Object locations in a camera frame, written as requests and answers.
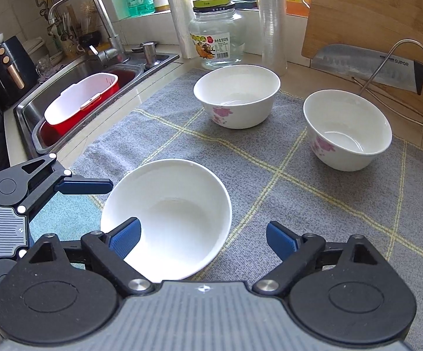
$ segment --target glass jar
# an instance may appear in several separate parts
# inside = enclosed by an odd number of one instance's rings
[[[195,18],[189,32],[202,66],[209,70],[238,64],[244,54],[244,17],[234,9],[235,4],[194,7]]]

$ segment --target stainless steel sink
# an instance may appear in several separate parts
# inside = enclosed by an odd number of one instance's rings
[[[100,112],[144,79],[179,58],[177,54],[158,53],[157,59],[160,60],[160,63],[147,70],[145,69],[146,60],[143,53],[130,52],[126,54],[129,57],[126,63],[108,64],[107,68],[104,68],[96,56],[84,55],[77,58],[20,100],[14,109],[14,114],[28,158],[57,152]],[[116,74],[119,77],[120,90],[86,116],[67,134],[60,137],[47,126],[44,120],[46,108],[67,87],[98,72]]]

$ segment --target white bowl on air fryer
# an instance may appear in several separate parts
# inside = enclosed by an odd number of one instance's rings
[[[384,114],[354,93],[314,92],[304,102],[304,116],[313,152],[336,170],[363,169],[392,141],[392,129]]]
[[[230,129],[263,122],[271,112],[280,78],[264,67],[238,64],[214,70],[193,88],[210,118]]]
[[[159,283],[187,278],[214,259],[229,234],[232,207],[226,187],[205,166],[162,159],[138,167],[114,187],[101,231],[131,217],[140,220],[142,235],[125,262]]]

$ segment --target barcode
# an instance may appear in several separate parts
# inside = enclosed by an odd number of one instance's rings
[[[229,57],[229,54],[227,51],[225,53],[216,53],[216,59],[227,58],[227,57]]]

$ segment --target countertop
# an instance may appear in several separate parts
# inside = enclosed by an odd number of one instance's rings
[[[157,50],[158,52],[180,53],[179,47],[172,45],[158,45]],[[261,65],[261,57],[245,54],[244,63]],[[91,123],[77,133],[77,135],[60,150],[57,155],[58,160],[63,166],[67,168],[71,167],[73,162],[83,153],[84,149],[93,143],[96,138],[108,131],[110,127],[122,120],[156,91],[192,68],[200,68],[200,60],[198,58],[183,59],[181,57],[147,78],[105,111],[100,113]],[[306,98],[311,93],[323,89],[339,89],[358,93],[360,87],[349,80],[294,63],[288,63],[288,72],[281,77],[281,90],[291,95]],[[410,123],[397,114],[394,114],[379,104],[369,94],[363,94],[363,97],[370,100],[384,113],[390,122],[392,132],[395,136],[401,137],[414,145],[420,145],[422,127]],[[407,116],[422,121],[421,117],[414,117],[413,113],[406,112],[403,107],[391,100],[385,100],[388,101],[390,106],[395,107]],[[27,157],[16,126],[13,107],[4,113],[4,120],[10,164],[15,165],[26,161]]]

